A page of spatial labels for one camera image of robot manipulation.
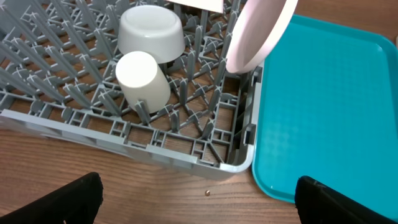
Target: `blue plastic tray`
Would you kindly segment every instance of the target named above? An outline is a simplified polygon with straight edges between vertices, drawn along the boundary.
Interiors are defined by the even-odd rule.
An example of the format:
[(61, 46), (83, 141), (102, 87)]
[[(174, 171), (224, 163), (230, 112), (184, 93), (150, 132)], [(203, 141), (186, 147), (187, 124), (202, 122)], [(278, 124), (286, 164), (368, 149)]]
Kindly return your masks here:
[(398, 219), (397, 64), (380, 35), (294, 16), (265, 64), (252, 166), (260, 188), (294, 202), (308, 175)]

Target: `wood grain surface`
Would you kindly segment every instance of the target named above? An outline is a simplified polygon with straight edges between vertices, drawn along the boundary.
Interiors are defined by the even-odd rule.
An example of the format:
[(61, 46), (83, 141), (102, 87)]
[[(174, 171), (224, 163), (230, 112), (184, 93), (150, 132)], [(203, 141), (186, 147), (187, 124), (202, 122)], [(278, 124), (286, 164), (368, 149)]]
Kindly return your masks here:
[[(395, 39), (397, 0), (299, 0), (297, 14)], [(0, 129), (0, 215), (98, 172), (96, 223), (300, 223), (294, 205), (271, 199), (248, 170), (217, 182), (71, 142)]]

